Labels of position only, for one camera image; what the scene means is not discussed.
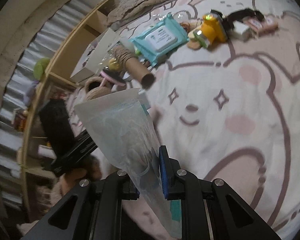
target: white container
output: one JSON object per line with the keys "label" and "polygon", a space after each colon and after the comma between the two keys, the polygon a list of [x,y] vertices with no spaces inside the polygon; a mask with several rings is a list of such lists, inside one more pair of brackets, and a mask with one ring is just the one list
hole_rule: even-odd
{"label": "white container", "polygon": [[80,83],[91,76],[98,76],[104,67],[104,65],[100,65],[100,63],[102,62],[108,47],[118,38],[119,35],[111,29],[107,29],[100,34],[86,48],[70,78],[74,82]]}

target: blue wet wipes package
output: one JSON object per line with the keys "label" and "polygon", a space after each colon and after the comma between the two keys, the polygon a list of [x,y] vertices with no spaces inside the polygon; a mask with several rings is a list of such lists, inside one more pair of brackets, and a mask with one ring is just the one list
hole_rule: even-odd
{"label": "blue wet wipes package", "polygon": [[129,39],[154,66],[158,59],[175,47],[188,41],[188,34],[171,13],[152,28]]}

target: white box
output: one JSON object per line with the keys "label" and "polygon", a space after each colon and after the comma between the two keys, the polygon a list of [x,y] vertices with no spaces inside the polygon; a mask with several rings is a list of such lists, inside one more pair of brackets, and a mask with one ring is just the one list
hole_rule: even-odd
{"label": "white box", "polygon": [[113,43],[115,39],[118,38],[119,35],[111,29],[107,29],[105,32],[100,34],[86,48],[76,67],[71,73],[70,78],[74,82],[80,83],[91,76],[98,76],[103,69],[103,65],[100,65],[100,63],[106,55],[107,48]]}
{"label": "white box", "polygon": [[234,21],[233,25],[234,29],[229,31],[230,36],[242,41],[247,41],[252,36],[251,28],[248,25],[238,21]]}

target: transparent plastic bag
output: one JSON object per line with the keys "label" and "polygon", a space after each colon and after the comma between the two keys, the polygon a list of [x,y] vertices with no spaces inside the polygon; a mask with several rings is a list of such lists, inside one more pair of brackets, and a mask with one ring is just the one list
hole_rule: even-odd
{"label": "transparent plastic bag", "polygon": [[178,12],[173,14],[173,18],[178,22],[188,22],[189,21],[189,16],[186,12]]}
{"label": "transparent plastic bag", "polygon": [[88,113],[87,108],[78,110],[80,120],[108,161],[129,174],[168,233],[181,238],[181,221],[176,225],[172,220],[170,201],[162,193],[159,141],[151,118],[140,102],[132,98],[103,111],[91,109]]}
{"label": "transparent plastic bag", "polygon": [[123,70],[124,66],[121,66],[118,62],[118,60],[114,57],[114,51],[113,48],[122,45],[128,50],[135,52],[133,44],[128,40],[126,37],[120,37],[119,39],[115,40],[107,49],[107,52],[105,53],[100,65],[103,66],[103,68],[113,71],[113,72],[120,72]]}

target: white curtain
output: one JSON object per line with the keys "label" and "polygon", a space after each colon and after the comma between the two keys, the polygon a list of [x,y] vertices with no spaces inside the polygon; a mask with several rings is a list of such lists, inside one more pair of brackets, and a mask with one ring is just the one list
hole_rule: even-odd
{"label": "white curtain", "polygon": [[20,175],[16,151],[22,146],[23,133],[14,130],[11,125],[13,110],[20,107],[26,109],[22,102],[23,95],[34,80],[32,73],[37,60],[52,58],[66,36],[91,10],[81,0],[70,0],[60,8],[33,37],[6,86],[0,109],[0,185],[10,185],[1,188],[6,205],[17,209],[22,205],[21,190],[18,190],[20,185],[15,183],[15,178]]}

